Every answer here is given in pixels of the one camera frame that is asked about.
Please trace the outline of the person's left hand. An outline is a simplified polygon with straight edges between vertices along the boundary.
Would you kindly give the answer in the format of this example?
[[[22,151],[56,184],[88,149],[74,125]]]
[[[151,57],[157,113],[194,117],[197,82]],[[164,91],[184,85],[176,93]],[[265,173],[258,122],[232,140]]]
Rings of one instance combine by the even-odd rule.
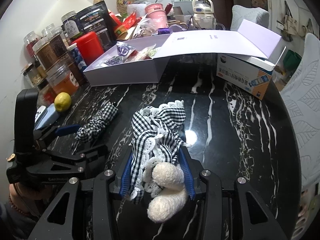
[[[25,214],[40,218],[46,209],[53,188],[50,185],[26,187],[21,183],[9,185],[9,197],[14,207]]]

